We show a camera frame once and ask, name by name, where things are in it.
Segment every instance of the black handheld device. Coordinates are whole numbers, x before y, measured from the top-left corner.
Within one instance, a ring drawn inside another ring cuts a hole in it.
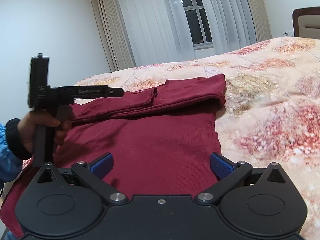
[[[38,54],[30,62],[30,81],[28,105],[34,111],[47,111],[61,122],[66,120],[72,109],[69,105],[75,99],[122,97],[121,88],[108,86],[68,86],[52,88],[48,85],[49,58]],[[53,138],[57,128],[38,125],[34,135],[33,162],[34,167],[52,162],[55,152]]]
[[[307,207],[279,163],[253,168],[212,154],[219,182],[197,194],[135,195],[102,179],[106,153],[69,169],[41,167],[15,214],[23,240],[303,240]]]

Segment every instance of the hand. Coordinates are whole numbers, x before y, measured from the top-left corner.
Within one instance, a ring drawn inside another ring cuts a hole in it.
[[[64,139],[67,137],[67,133],[71,130],[71,121],[75,118],[72,112],[68,117],[68,120],[61,122],[55,119],[48,112],[29,112],[22,118],[18,123],[18,131],[20,134],[20,139],[26,150],[32,153],[33,148],[33,136],[35,134],[36,125],[44,124],[49,127],[58,127],[61,125],[62,130],[58,130],[54,137],[54,142],[57,145],[63,145]]]

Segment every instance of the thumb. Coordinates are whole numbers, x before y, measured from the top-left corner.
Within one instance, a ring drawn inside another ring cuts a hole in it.
[[[44,111],[30,112],[30,122],[35,125],[44,124],[49,127],[57,127],[60,125],[60,121],[54,118],[51,114]]]

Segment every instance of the sleeve cuff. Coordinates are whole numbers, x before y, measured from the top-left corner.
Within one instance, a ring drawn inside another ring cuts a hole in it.
[[[12,153],[21,160],[28,160],[32,157],[32,154],[25,149],[21,142],[18,131],[19,122],[20,119],[12,119],[9,122],[7,122],[5,126],[5,136],[8,143],[8,147],[12,151]]]

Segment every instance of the blue jacket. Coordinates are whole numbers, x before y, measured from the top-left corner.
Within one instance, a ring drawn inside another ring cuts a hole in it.
[[[14,180],[22,170],[22,160],[16,157],[8,147],[6,140],[6,128],[0,124],[0,187],[3,190],[3,184]],[[17,238],[8,232],[4,240],[17,240]]]

